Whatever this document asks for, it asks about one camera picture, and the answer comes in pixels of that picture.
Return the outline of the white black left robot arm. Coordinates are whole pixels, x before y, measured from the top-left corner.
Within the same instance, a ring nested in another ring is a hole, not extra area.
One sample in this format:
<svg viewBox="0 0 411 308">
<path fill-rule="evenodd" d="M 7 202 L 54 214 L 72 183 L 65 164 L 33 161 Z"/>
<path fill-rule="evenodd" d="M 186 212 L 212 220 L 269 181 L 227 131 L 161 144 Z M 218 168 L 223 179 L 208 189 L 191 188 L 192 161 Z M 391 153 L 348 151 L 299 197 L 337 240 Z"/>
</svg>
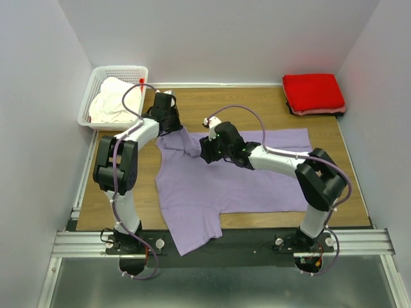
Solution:
<svg viewBox="0 0 411 308">
<path fill-rule="evenodd" d="M 142 247 L 141 220 L 134 205 L 139 150 L 148 142 L 182 129 L 173 91 L 156 91 L 153 105 L 137 123 L 115 136 L 100 139 L 92 178 L 109 199 L 115 217 L 113 247 L 136 253 Z"/>
</svg>

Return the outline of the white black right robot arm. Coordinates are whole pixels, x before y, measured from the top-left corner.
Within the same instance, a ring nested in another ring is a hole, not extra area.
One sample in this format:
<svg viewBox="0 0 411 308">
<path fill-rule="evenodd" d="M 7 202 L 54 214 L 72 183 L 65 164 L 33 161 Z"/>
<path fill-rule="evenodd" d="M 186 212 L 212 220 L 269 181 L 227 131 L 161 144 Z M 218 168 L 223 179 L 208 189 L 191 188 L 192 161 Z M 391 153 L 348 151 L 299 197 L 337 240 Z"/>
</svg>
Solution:
<svg viewBox="0 0 411 308">
<path fill-rule="evenodd" d="M 288 244 L 305 252 L 316 247 L 333 211 L 346 201 L 342 193 L 353 191 L 349 177 L 327 152 L 320 148 L 285 151 L 269 148 L 264 142 L 246 142 L 232 123 L 217 117 L 204 119 L 203 125 L 209 133 L 200 139 L 200 156 L 208 164 L 223 159 L 241 168 L 273 171 L 298 181 L 308 208 Z"/>
</svg>

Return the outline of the purple t shirt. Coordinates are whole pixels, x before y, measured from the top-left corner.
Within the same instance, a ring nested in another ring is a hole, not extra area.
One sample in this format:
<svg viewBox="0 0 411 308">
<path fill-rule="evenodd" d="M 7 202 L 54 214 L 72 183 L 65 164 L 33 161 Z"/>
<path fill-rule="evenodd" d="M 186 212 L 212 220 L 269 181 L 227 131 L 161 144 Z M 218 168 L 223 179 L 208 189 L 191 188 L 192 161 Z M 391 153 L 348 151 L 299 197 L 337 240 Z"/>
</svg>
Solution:
<svg viewBox="0 0 411 308">
<path fill-rule="evenodd" d="M 156 143 L 162 159 L 155 179 L 159 205 L 180 255 L 221 237 L 221 214 L 306 211 L 296 179 L 222 160 L 207 164 L 200 157 L 202 136 L 181 129 Z"/>
</svg>

